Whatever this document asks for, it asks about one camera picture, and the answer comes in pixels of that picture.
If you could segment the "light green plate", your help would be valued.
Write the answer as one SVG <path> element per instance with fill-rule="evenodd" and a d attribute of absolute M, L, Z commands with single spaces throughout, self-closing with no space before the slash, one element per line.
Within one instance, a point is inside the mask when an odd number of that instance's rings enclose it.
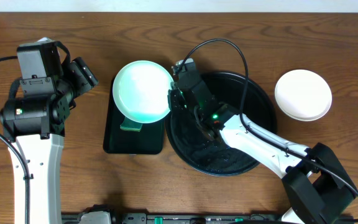
<path fill-rule="evenodd" d="M 118 110 L 136 123 L 154 123 L 170 112 L 168 91 L 172 76 L 161 65 L 138 60 L 116 75 L 112 95 Z"/>

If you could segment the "green sponge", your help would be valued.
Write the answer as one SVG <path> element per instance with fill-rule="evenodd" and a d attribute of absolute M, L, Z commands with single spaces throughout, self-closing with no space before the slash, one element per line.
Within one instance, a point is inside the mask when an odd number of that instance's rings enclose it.
<path fill-rule="evenodd" d="M 138 123 L 125 117 L 123 122 L 120 124 L 120 129 L 123 131 L 140 132 L 142 129 L 142 123 Z"/>

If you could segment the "white plate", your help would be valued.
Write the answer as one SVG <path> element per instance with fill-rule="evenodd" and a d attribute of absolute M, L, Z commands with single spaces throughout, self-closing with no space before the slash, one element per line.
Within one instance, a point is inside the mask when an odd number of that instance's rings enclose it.
<path fill-rule="evenodd" d="M 298 69 L 282 75 L 275 85 L 275 101 L 289 117 L 315 121 L 330 109 L 333 95 L 327 81 L 315 72 Z"/>

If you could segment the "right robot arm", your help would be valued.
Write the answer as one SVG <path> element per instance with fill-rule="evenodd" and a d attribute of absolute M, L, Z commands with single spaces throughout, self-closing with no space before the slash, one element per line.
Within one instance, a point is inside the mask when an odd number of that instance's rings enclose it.
<path fill-rule="evenodd" d="M 262 164 L 284 186 L 286 223 L 347 222 L 357 189 L 333 151 L 277 135 L 272 102 L 255 82 L 232 72 L 184 72 L 168 95 L 167 134 L 177 154 L 212 175 L 237 175 Z"/>

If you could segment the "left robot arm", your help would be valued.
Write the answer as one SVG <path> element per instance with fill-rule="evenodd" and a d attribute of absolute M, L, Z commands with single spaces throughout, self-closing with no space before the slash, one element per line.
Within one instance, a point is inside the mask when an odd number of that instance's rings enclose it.
<path fill-rule="evenodd" d="M 65 121 L 75 98 L 98 79 L 85 61 L 70 58 L 57 40 L 17 48 L 22 76 L 11 84 L 0 111 L 3 136 L 13 146 L 15 223 L 61 223 L 60 161 Z"/>

